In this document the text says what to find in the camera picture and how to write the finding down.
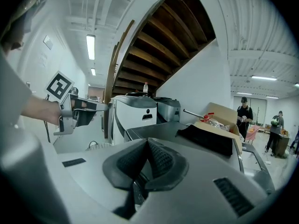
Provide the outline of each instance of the concrete floor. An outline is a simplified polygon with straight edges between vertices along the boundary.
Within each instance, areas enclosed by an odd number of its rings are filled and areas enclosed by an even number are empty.
[[[271,149],[269,149],[268,153],[265,153],[265,146],[268,142],[269,134],[267,133],[257,133],[256,139],[253,141],[253,146],[261,156],[262,160],[270,161],[271,164],[266,164],[266,167],[270,173],[270,176],[272,178],[273,184],[275,189],[279,189],[280,187],[284,186],[286,182],[288,182],[294,166],[297,164],[295,156],[291,154],[290,157],[286,159],[282,158],[275,158],[270,156]],[[243,159],[243,163],[247,162],[247,160],[250,158],[248,155],[241,155]]]

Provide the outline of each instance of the ceiling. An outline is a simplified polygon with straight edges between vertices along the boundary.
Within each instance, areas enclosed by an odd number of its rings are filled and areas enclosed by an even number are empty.
[[[91,86],[104,87],[117,28],[131,0],[68,0],[65,18],[67,39],[75,57],[84,65]],[[96,35],[95,61],[89,60],[86,35]],[[90,68],[96,69],[96,76]]]
[[[259,97],[299,95],[299,50],[269,0],[218,0],[228,36],[231,91]],[[259,81],[252,75],[277,77]]]

